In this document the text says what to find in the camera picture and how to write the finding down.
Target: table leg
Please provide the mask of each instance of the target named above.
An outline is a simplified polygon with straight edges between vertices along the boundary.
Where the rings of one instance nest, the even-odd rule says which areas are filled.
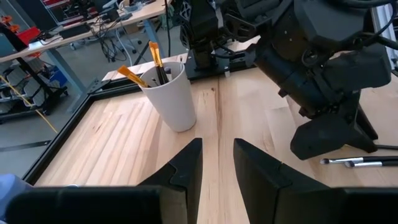
[[[78,90],[78,93],[85,93],[86,87],[77,77],[75,72],[69,67],[65,59],[58,53],[55,49],[50,49],[47,51],[51,61],[58,67],[62,74],[67,78],[67,80],[72,84],[74,88]]]
[[[159,38],[156,34],[154,24],[149,19],[145,19],[144,27],[145,27],[145,31],[147,32],[149,40],[152,42],[157,42],[157,45],[159,46],[160,56],[162,58],[165,58],[165,54],[164,54],[162,45],[160,44]]]

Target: cup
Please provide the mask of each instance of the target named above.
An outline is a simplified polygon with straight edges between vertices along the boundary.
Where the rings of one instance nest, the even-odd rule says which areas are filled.
[[[171,68],[172,81],[158,86],[159,79],[153,67],[141,76],[151,88],[140,88],[171,130],[187,131],[196,123],[197,116],[185,66],[180,62],[165,62],[163,66]]]

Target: gray floor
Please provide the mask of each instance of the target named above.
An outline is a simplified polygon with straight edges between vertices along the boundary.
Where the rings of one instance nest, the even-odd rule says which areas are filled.
[[[167,32],[160,29],[158,31],[160,43],[162,44],[165,53],[167,53]],[[172,43],[171,55],[182,54],[186,52],[185,47],[180,42],[180,31],[178,27],[174,27],[170,31],[170,39]],[[139,38],[142,40],[142,45],[134,44],[139,51],[142,51],[145,43],[148,41],[145,33],[131,34],[130,38]],[[76,44],[76,50],[72,50],[69,46],[58,48],[63,58],[68,62],[69,66],[80,77],[84,85],[88,86],[95,79],[102,79],[109,71],[116,70],[121,65],[129,65],[129,60],[124,62],[108,62],[104,57],[100,44],[98,42],[89,42],[85,45]],[[132,54],[129,50],[132,61],[137,59],[137,54]],[[119,53],[117,58],[123,59],[122,53]],[[144,54],[147,61],[152,61],[150,51],[147,50]],[[52,63],[44,54],[42,60]],[[69,120],[71,113],[67,112],[76,97],[75,90],[69,86],[69,96],[63,97],[60,104],[54,109],[52,114],[48,116],[49,121],[55,126],[57,130],[61,130],[66,122]],[[55,137],[55,133],[39,116],[29,116],[26,118],[17,118],[6,121],[0,125],[0,148],[9,146],[18,146],[32,142],[51,140]],[[0,174],[12,173],[22,177],[36,159],[44,151],[45,147],[36,147],[29,149],[20,149],[14,151],[7,151],[0,149]]]

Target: light wood surface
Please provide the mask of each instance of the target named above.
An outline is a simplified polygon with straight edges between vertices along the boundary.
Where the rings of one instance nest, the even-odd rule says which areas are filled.
[[[235,72],[192,84],[197,123],[175,133],[143,93],[94,102],[37,185],[136,185],[193,138],[203,138],[203,180],[198,223],[249,223],[233,162],[233,140],[243,138],[294,169],[330,187],[397,186],[398,167],[349,169],[322,166],[321,158],[368,155],[352,147],[301,161],[290,151],[297,126],[306,122],[289,97],[260,70]],[[379,144],[398,145],[398,79],[363,91],[361,104]],[[395,155],[380,150],[373,155]]]
[[[132,17],[130,17],[129,19],[127,19],[125,21],[122,21],[122,24],[124,26],[129,25],[129,24],[133,24],[135,22],[139,22],[139,21],[142,21],[144,19],[148,19],[148,18],[151,18],[151,17],[154,17],[154,16],[161,15],[161,14],[164,13],[164,11],[165,11],[164,1],[163,0],[156,0],[156,2],[153,2],[153,3],[151,3],[151,4],[147,5],[147,6],[144,6],[140,11],[133,12],[132,13]],[[111,25],[112,25],[112,22],[109,23],[108,25],[106,25],[106,27],[109,27]],[[120,22],[117,23],[112,29],[116,29],[118,27],[121,27]],[[93,26],[93,28],[94,28],[95,32],[99,30],[99,26]],[[23,50],[21,52],[18,52],[16,54],[12,54],[12,55],[8,55],[6,57],[2,57],[2,58],[0,58],[0,63],[1,62],[7,62],[9,60],[14,60],[15,58],[18,58],[18,57],[25,57],[25,56],[30,55],[30,54],[35,53],[35,52],[42,52],[44,50],[48,50],[48,49],[52,49],[52,48],[55,48],[55,47],[59,47],[61,45],[69,44],[69,43],[72,43],[74,41],[81,40],[81,39],[84,39],[84,38],[87,38],[87,37],[92,37],[92,36],[93,36],[93,33],[90,31],[90,32],[86,32],[84,34],[76,35],[76,36],[71,37],[71,38],[67,38],[65,40],[63,38],[60,38],[60,39],[55,40],[54,42],[49,43],[48,45],[44,45],[44,46],[41,46],[39,48],[33,48],[33,49],[28,48],[28,49],[25,49],[25,50]]]
[[[240,51],[240,50],[245,50],[247,47],[249,47],[251,44],[256,43],[259,40],[259,36],[246,41],[245,43],[239,43],[238,41],[234,41],[234,42],[228,42],[225,46],[228,47],[229,49],[233,50],[233,51]],[[180,54],[180,55],[176,55],[176,56],[172,56],[172,57],[168,57],[168,58],[163,58],[162,61],[163,62],[179,62],[182,61],[183,63],[185,63],[187,61],[187,56],[188,53],[184,53],[184,54]],[[130,71],[134,72],[135,74],[141,74],[144,73],[146,71],[148,71],[150,68],[152,68],[154,65],[154,62],[147,62],[147,63],[143,63],[143,64],[139,64],[139,65],[135,65],[132,67],[129,67]],[[117,70],[112,71],[112,72],[108,72],[105,77],[103,78],[103,81],[105,80],[117,80],[119,78],[124,78],[124,75],[120,74]]]

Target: yellow cable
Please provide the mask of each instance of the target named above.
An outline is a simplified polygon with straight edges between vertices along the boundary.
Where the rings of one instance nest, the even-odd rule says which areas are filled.
[[[18,92],[18,90],[16,90],[2,75],[0,75],[0,78],[3,80],[3,82],[5,82],[12,90],[14,90],[14,92],[15,93],[17,93],[17,95],[19,96],[19,97],[21,97],[24,101],[25,101],[25,103],[27,104],[27,105],[29,105],[30,107],[33,107],[33,105],[32,105],[32,103],[29,103],[29,101],[27,100],[27,99],[25,99],[19,92]],[[55,131],[55,133],[57,133],[58,134],[58,131],[54,128],[54,126],[52,126],[52,124],[50,123],[50,121],[48,121],[46,118],[45,118],[45,116],[39,111],[39,110],[35,110],[36,111],[36,113],[38,113],[43,119],[44,119],[44,121],[45,122],[47,122],[47,124]]]

